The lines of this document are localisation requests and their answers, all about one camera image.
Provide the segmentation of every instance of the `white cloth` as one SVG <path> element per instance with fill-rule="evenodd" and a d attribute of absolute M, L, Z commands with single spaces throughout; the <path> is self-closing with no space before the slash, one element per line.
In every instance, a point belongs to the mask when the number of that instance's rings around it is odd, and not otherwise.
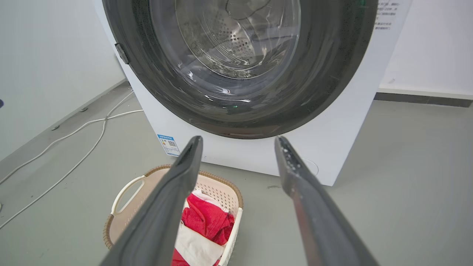
<path fill-rule="evenodd" d="M 206 195 L 204 193 L 202 193 L 202 190 L 200 189 L 197 189 L 197 190 L 194 190 L 192 191 L 192 194 L 194 194 L 196 197 L 198 197 L 199 199 L 205 201 L 205 202 L 208 202 L 210 204 L 213 204 L 217 207 L 219 207 L 222 211 L 228 213 L 228 209 L 223 207 L 222 204 L 220 204 L 220 202 L 216 201 L 214 198 L 212 198 L 211 196 L 209 195 Z"/>
<path fill-rule="evenodd" d="M 179 223 L 174 247 L 190 266 L 212 266 L 225 249 L 188 228 L 182 221 Z"/>

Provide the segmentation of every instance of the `sticker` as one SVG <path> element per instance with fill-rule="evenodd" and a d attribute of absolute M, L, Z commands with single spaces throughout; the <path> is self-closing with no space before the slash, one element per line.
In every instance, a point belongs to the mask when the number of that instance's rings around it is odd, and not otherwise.
<path fill-rule="evenodd" d="M 390 30 L 401 5 L 399 0 L 379 0 L 376 14 L 375 29 Z"/>
<path fill-rule="evenodd" d="M 161 141 L 161 144 L 163 145 L 164 151 L 168 155 L 179 157 L 181 152 L 179 151 L 179 148 L 177 147 L 177 144 L 173 137 L 158 135 L 158 138 Z"/>

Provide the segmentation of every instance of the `stainless steel drum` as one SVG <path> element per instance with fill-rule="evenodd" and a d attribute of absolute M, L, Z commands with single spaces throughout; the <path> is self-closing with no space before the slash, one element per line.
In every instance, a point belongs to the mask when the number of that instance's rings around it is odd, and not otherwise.
<path fill-rule="evenodd" d="M 181 34 L 194 56 L 231 79 L 263 75 L 291 56 L 296 0 L 175 1 Z"/>

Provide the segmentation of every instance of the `plastic laundry basket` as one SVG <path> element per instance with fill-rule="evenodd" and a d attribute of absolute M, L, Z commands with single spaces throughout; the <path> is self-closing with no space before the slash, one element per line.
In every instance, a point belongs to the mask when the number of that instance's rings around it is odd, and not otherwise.
<path fill-rule="evenodd" d="M 141 205 L 149 194 L 156 187 L 158 182 L 165 173 L 171 168 L 170 164 L 162 165 L 150 170 L 148 173 L 126 184 L 118 193 L 112 205 L 112 212 L 107 218 L 104 227 L 104 242 L 108 248 L 112 248 L 113 243 L 119 238 L 126 226 L 130 223 L 135 213 L 140 209 Z M 123 194 L 134 184 L 141 182 L 138 190 L 131 196 L 123 208 L 117 210 L 117 205 Z M 213 175 L 208 172 L 200 171 L 197 177 L 195 189 L 202 190 L 203 193 L 213 197 L 220 202 L 222 206 L 229 209 L 229 213 L 235 217 L 230 238 L 225 246 L 219 266 L 226 266 L 230 255 L 232 254 L 235 241 L 237 239 L 238 227 L 243 213 L 243 198 L 238 188 L 231 182 Z"/>

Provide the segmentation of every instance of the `baseboard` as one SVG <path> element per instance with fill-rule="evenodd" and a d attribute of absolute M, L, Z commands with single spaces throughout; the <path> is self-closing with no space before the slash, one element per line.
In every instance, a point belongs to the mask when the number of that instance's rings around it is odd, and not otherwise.
<path fill-rule="evenodd" d="M 383 93 L 377 92 L 374 100 L 379 101 L 390 101 L 390 102 L 405 102 L 415 104 L 430 104 L 430 105 L 443 105 L 443 106 L 455 106 L 455 107 L 470 107 L 473 100 L 469 99 L 456 99 L 456 98 L 445 98 L 445 97 L 433 97 L 424 95 L 408 95 L 408 94 L 397 94 L 397 93 Z"/>
<path fill-rule="evenodd" d="M 473 100 L 473 90 L 472 93 L 465 91 L 452 91 L 452 90 L 443 90 L 436 91 L 429 88 L 417 88 L 417 87 L 403 87 L 403 86 L 394 86 L 392 84 L 381 84 L 379 85 L 378 92 L 381 93 L 392 93 L 392 94 L 405 94 L 405 95 L 418 95 L 418 96 L 430 96 L 430 97 L 440 97 L 440 98 L 452 98 L 452 99 L 467 99 Z"/>
<path fill-rule="evenodd" d="M 39 133 L 36 137 L 34 137 L 33 139 L 29 140 L 27 143 L 23 144 L 21 147 L 19 147 L 18 149 L 16 149 L 14 152 L 12 152 L 11 154 L 9 154 L 7 157 L 5 157 L 4 159 L 0 160 L 0 165 L 4 164 L 5 162 L 9 162 L 12 160 L 12 158 L 14 158 L 22 149 L 23 147 L 25 146 L 28 146 L 28 145 L 31 145 L 31 143 L 34 143 L 37 139 L 40 139 L 42 136 L 46 135 L 48 132 L 51 131 L 51 129 L 57 125 L 60 125 L 62 124 L 64 121 L 66 121 L 67 119 L 71 118 L 73 115 L 75 115 L 76 113 L 78 113 L 81 109 L 87 107 L 88 105 L 90 105 L 91 103 L 93 103 L 94 101 L 96 101 L 97 99 L 99 99 L 100 97 L 102 97 L 103 95 L 109 93 L 111 90 L 119 87 L 119 86 L 130 86 L 130 84 L 128 83 L 128 81 L 126 79 L 123 79 L 121 80 L 120 82 L 114 84 L 112 87 L 108 88 L 107 90 L 105 90 L 103 93 L 97 95 L 96 97 L 94 97 L 93 99 L 91 99 L 90 101 L 86 102 L 85 104 L 83 104 L 81 107 L 77 108 L 75 111 L 73 111 L 72 113 L 68 114 L 67 116 L 65 116 L 63 119 L 59 120 L 58 122 L 50 125 L 46 130 L 44 130 L 43 132 Z"/>

